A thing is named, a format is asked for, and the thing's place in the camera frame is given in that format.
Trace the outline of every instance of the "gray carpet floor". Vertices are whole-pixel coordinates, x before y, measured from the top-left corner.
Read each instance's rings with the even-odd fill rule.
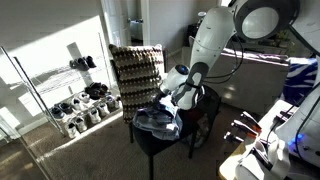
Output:
[[[154,157],[155,179],[214,180],[218,168],[237,147],[223,140],[241,110],[222,105],[206,144],[188,159],[188,146],[176,143]],[[90,128],[76,139],[62,137],[46,123],[23,136],[37,161],[54,180],[148,179],[148,158],[137,143],[129,142],[122,111]]]

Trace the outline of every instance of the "door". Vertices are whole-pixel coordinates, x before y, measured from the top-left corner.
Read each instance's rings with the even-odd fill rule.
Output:
[[[101,0],[110,44],[130,46],[127,0]]]
[[[131,25],[140,24],[140,27],[131,26],[131,29],[137,29],[138,31],[142,29],[142,32],[136,31],[135,33],[138,34],[133,34],[134,37],[139,37],[140,40],[142,38],[143,43],[139,45],[150,45],[149,0],[101,0],[101,2],[111,44],[117,46],[132,45],[130,23],[135,21],[136,24]],[[138,18],[129,16],[132,11],[136,11]]]

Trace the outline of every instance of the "white equipment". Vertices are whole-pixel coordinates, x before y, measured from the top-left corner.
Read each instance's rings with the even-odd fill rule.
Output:
[[[175,73],[178,71],[170,71],[161,90],[167,94],[177,89],[175,96],[177,105],[185,110],[195,107],[204,78],[233,35],[246,40],[261,40],[288,27],[317,55],[320,63],[318,7],[320,7],[319,0],[232,0],[229,7],[210,9],[195,37],[190,72],[185,84],[178,87],[181,81],[177,79],[183,80],[183,78],[177,78]],[[319,69],[316,83],[320,81]],[[318,167],[320,167],[320,106],[317,104],[320,101],[319,96],[320,88],[316,87],[303,101],[299,110],[276,129],[279,139],[290,145],[288,149],[292,155],[301,156],[303,160]]]

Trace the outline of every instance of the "white door frame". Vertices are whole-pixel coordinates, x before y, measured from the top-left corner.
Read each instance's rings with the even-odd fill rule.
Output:
[[[143,19],[143,24],[142,24],[142,33],[143,33],[143,45],[151,45],[150,43],[150,10],[149,10],[149,1],[150,0],[140,0],[141,2],[141,16]],[[107,6],[106,6],[106,0],[101,0],[101,5],[102,5],[102,10],[103,10],[103,15],[106,23],[106,30],[108,34],[108,39],[110,44],[115,44],[116,42],[113,42],[113,37],[112,37],[112,31],[111,31],[111,25],[110,25],[110,20],[109,20],[109,15],[107,11]]]

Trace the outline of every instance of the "shoe rack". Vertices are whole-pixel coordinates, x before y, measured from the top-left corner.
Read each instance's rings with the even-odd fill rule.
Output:
[[[12,66],[15,68],[16,72],[20,76],[20,78],[22,80],[20,82],[20,84],[23,84],[23,85],[25,85],[25,87],[27,87],[32,98],[36,101],[37,105],[40,107],[41,111],[43,112],[43,114],[45,115],[47,120],[54,127],[56,127],[57,130],[63,136],[67,135],[65,128],[62,127],[61,122],[58,122],[57,119],[55,119],[53,117],[53,115],[50,111],[50,108],[52,108],[52,107],[48,107],[47,103],[43,100],[42,96],[45,93],[51,92],[53,90],[59,89],[64,86],[68,86],[68,85],[75,83],[77,81],[85,80],[87,78],[90,79],[91,75],[98,73],[100,71],[103,71],[103,70],[106,70],[107,75],[109,76],[107,66],[95,67],[95,68],[89,69],[88,71],[80,72],[78,69],[74,69],[74,68],[70,67],[69,64],[67,64],[66,66],[52,69],[50,71],[41,73],[41,74],[50,73],[52,75],[50,76],[49,79],[47,79],[45,81],[40,81],[36,77],[41,76],[41,74],[35,75],[33,77],[29,77],[17,57],[11,58],[8,55],[7,51],[4,49],[4,47],[2,47],[2,46],[0,47],[0,49],[2,50],[4,55],[8,58],[8,60],[10,61],[10,63],[12,64]],[[99,61],[99,60],[105,61],[105,57],[103,55],[99,56],[99,57],[100,57],[100,59],[96,59],[97,61]]]

